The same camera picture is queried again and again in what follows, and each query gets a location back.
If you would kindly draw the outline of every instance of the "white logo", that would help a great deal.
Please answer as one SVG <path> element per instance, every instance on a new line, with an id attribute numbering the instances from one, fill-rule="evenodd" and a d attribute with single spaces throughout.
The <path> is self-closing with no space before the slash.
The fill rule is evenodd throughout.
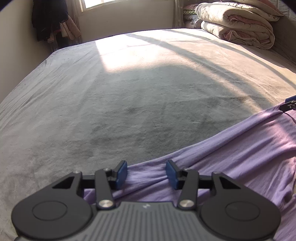
<path id="1" fill-rule="evenodd" d="M 146 203 L 145 205 L 143 205 L 143 208 L 149 208 L 149 207 L 151 207 L 151 205 L 150 204 L 148 204 L 148 203 Z"/>

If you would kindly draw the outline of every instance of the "black jacket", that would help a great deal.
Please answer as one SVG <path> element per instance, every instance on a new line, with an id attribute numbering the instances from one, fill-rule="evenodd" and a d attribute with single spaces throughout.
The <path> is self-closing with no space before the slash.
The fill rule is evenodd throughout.
<path id="1" fill-rule="evenodd" d="M 51 31 L 59 30 L 68 20 L 66 0 L 33 0 L 32 24 L 37 30 L 37 40 L 47 40 Z"/>

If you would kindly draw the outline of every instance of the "metal screw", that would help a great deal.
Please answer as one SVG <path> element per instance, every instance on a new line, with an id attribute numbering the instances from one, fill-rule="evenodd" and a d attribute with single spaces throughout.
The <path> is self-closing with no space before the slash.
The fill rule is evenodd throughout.
<path id="1" fill-rule="evenodd" d="M 104 199 L 104 200 L 99 201 L 99 206 L 104 207 L 104 208 L 112 207 L 113 202 L 111 200 Z"/>
<path id="2" fill-rule="evenodd" d="M 194 202 L 189 200 L 189 199 L 185 199 L 185 200 L 182 200 L 179 202 L 179 205 L 181 207 L 193 207 L 194 205 Z"/>

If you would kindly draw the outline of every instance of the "beige wall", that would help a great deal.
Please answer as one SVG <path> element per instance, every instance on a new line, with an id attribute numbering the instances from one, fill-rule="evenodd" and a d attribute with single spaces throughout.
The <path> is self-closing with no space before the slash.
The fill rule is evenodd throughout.
<path id="1" fill-rule="evenodd" d="M 79 16 L 83 42 L 116 34 L 172 28 L 172 0 L 124 0 L 101 4 Z"/>
<path id="2" fill-rule="evenodd" d="M 0 12 L 0 103 L 50 55 L 48 44 L 36 40 L 32 7 L 33 0 L 13 0 Z"/>

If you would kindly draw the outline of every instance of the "purple cloth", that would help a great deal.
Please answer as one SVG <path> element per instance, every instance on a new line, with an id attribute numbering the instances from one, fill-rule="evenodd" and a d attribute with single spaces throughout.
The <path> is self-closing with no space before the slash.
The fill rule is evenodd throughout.
<path id="1" fill-rule="evenodd" d="M 282 113 L 279 107 L 262 111 L 221 133 L 169 155 L 132 165 L 124 188 L 116 191 L 118 202 L 176 201 L 165 174 L 165 162 L 172 159 L 180 168 L 189 167 L 201 175 L 221 171 L 275 203 L 282 223 L 275 239 L 296 240 L 296 195 L 293 194 L 296 164 L 296 111 Z M 199 190 L 199 202 L 209 197 Z M 94 203 L 94 190 L 85 200 Z"/>

